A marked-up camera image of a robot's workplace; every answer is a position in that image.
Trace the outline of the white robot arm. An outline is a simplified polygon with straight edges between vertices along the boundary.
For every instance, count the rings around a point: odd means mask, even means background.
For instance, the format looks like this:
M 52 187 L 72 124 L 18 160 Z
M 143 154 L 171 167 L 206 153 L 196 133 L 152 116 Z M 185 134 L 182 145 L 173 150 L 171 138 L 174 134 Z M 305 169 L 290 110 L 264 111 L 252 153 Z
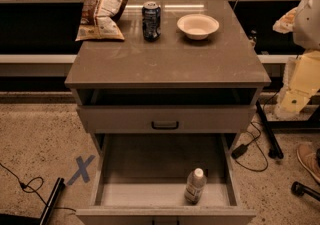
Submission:
M 289 58 L 283 87 L 274 110 L 280 119 L 298 115 L 320 90 L 320 0 L 301 0 L 273 25 L 278 33 L 293 33 L 293 41 L 304 49 L 298 58 Z

